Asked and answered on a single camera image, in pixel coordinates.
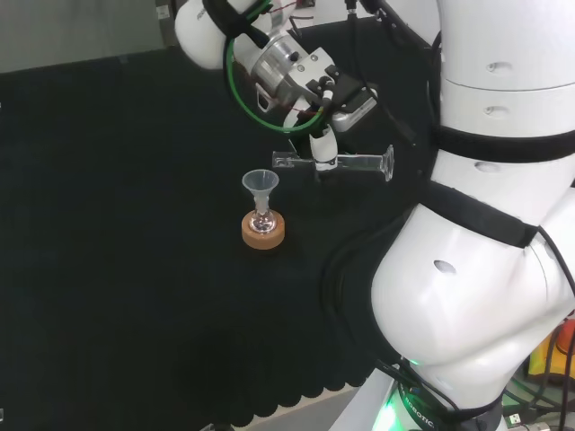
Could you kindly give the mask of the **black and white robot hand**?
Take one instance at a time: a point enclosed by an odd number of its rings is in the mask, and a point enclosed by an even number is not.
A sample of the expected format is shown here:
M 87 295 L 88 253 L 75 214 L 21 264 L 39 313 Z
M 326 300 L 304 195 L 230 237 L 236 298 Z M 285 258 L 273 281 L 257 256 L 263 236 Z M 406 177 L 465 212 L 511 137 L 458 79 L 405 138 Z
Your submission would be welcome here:
M 287 80 L 298 91 L 292 108 L 301 113 L 284 124 L 304 128 L 311 152 L 308 161 L 318 172 L 387 172 L 385 154 L 342 154 L 337 140 L 376 107 L 374 88 L 341 71 L 323 48 L 293 66 Z

